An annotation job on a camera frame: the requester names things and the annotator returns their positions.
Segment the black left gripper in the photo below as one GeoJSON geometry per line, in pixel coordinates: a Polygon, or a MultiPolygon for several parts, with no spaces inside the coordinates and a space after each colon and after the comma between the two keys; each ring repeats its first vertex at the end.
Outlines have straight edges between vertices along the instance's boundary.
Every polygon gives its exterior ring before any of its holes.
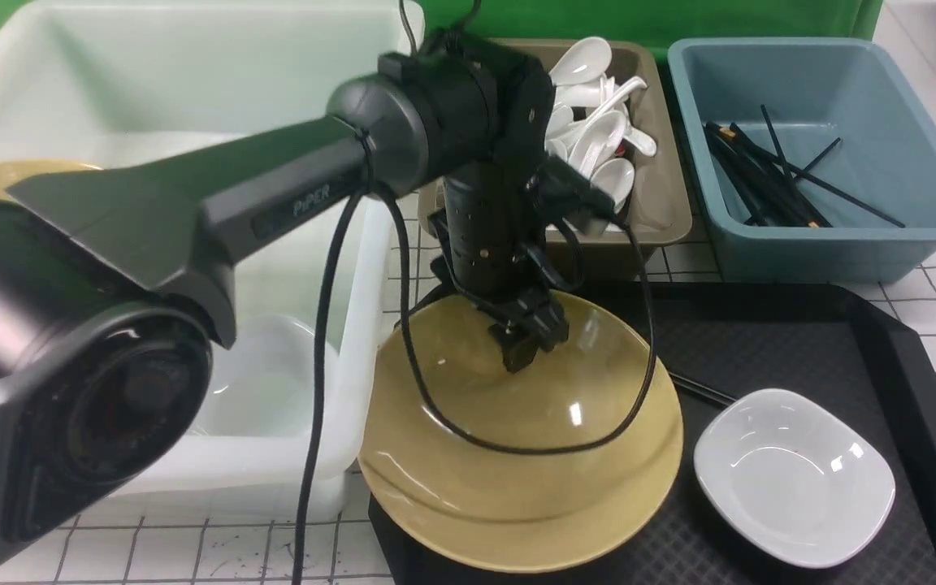
{"type": "Polygon", "coordinates": [[[527,182],[496,162],[469,162],[442,179],[444,206],[429,219],[454,288],[500,327],[502,362],[517,373],[566,338],[544,230],[527,182]]]}

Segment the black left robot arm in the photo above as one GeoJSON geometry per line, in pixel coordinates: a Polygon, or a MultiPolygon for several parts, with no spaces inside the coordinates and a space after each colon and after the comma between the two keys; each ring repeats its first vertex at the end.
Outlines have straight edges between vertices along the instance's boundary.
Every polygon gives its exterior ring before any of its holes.
{"type": "Polygon", "coordinates": [[[534,56],[451,28],[379,56],[326,114],[0,193],[0,564],[178,444],[236,340],[234,271],[341,202],[472,163],[520,188],[553,109],[534,56]]]}

